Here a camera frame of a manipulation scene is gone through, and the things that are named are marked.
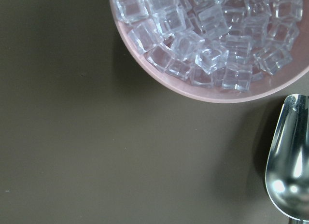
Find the steel ice scoop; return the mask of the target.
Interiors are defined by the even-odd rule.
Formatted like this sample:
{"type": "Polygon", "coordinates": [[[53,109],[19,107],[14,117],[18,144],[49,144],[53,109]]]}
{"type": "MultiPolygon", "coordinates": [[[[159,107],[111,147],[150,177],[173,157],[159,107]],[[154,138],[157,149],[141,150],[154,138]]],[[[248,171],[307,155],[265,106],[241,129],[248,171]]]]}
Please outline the steel ice scoop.
{"type": "Polygon", "coordinates": [[[273,205],[292,224],[309,222],[309,97],[292,94],[281,108],[265,170],[273,205]]]}

